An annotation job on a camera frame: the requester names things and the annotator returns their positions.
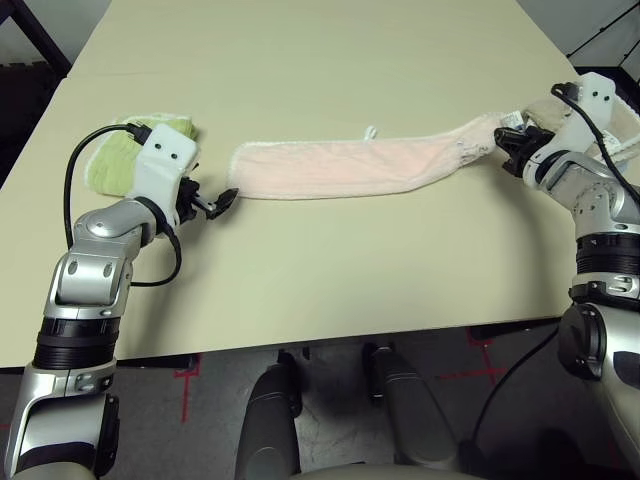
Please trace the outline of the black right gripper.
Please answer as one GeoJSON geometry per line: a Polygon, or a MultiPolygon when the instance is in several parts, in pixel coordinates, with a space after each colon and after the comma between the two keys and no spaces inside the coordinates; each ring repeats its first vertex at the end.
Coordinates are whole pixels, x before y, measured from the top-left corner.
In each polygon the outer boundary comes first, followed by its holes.
{"type": "Polygon", "coordinates": [[[503,169],[512,176],[522,176],[524,167],[540,148],[553,138],[553,132],[536,126],[529,126],[523,131],[509,127],[494,130],[496,146],[504,151],[509,159],[503,169]]]}

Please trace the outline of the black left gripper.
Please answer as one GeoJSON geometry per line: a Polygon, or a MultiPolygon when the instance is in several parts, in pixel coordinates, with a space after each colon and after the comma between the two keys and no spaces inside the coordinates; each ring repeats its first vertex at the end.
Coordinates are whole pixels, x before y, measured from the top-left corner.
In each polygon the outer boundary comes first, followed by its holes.
{"type": "Polygon", "coordinates": [[[200,184],[188,177],[183,177],[178,190],[178,217],[180,223],[186,223],[196,217],[196,210],[204,212],[208,220],[223,215],[236,200],[239,189],[229,188],[222,192],[215,202],[209,201],[199,193],[200,184]]]}

